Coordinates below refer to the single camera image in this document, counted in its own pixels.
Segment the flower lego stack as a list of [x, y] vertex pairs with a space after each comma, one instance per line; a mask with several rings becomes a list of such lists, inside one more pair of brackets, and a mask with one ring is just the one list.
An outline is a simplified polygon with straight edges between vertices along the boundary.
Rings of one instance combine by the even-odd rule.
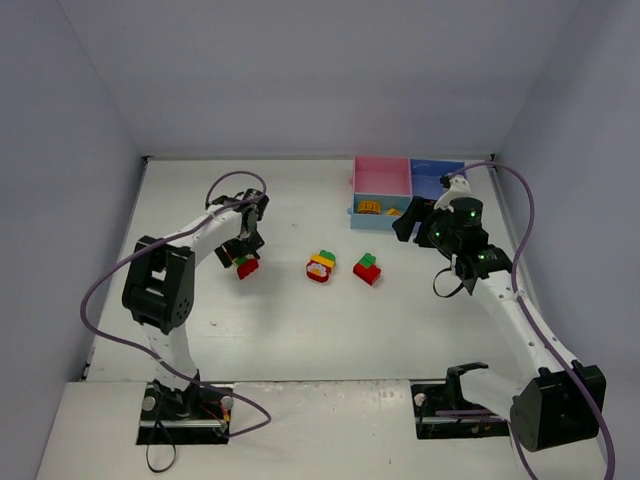
[[335, 255], [328, 250], [320, 250], [310, 256], [305, 274], [310, 280], [324, 284], [329, 281], [335, 265]]

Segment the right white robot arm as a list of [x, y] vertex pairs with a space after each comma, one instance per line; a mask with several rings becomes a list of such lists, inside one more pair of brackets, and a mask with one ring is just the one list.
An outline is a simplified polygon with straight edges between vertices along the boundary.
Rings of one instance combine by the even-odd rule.
[[483, 204], [456, 198], [439, 209], [415, 196], [392, 228], [402, 242], [433, 248], [449, 260], [449, 271], [495, 322], [514, 353], [523, 378], [496, 374], [482, 362], [448, 368], [446, 388], [455, 410], [482, 406], [511, 424], [517, 440], [537, 452], [599, 434], [606, 379], [552, 340], [530, 300], [512, 285], [513, 263], [489, 241]]

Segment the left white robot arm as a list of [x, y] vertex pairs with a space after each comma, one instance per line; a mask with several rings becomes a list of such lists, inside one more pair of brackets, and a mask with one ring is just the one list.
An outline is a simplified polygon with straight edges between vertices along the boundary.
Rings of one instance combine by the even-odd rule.
[[213, 200], [206, 211], [163, 238], [141, 237], [125, 280], [122, 304], [147, 335], [151, 350], [173, 368], [156, 367], [154, 383], [179, 402], [200, 378], [189, 349], [186, 321], [195, 303], [196, 268], [211, 255], [244, 279], [259, 267], [258, 232], [268, 196], [249, 188]]

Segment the yellow rounded lego brick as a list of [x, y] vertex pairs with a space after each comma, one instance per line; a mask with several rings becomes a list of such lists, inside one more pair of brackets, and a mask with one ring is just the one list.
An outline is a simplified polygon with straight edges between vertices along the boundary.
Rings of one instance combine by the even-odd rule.
[[362, 200], [358, 203], [357, 213], [361, 215], [380, 215], [381, 204], [374, 200]]

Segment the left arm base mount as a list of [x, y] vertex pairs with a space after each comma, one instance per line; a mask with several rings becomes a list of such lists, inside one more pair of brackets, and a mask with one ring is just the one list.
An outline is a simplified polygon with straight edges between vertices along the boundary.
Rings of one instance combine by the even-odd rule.
[[233, 389], [217, 391], [190, 386], [182, 395], [147, 383], [139, 415], [137, 445], [226, 445], [234, 400]]

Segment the red yellow green lego figure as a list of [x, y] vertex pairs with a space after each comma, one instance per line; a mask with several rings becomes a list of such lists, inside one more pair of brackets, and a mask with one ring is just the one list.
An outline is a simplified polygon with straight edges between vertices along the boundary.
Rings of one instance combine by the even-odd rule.
[[259, 260], [252, 255], [236, 258], [233, 264], [240, 280], [245, 279], [259, 268]]

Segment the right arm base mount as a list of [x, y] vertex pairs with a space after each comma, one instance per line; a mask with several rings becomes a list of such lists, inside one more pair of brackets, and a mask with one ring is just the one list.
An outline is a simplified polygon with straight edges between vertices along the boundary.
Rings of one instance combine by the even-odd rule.
[[418, 440], [480, 440], [510, 436], [508, 423], [482, 406], [462, 400], [454, 404], [444, 381], [411, 382]]

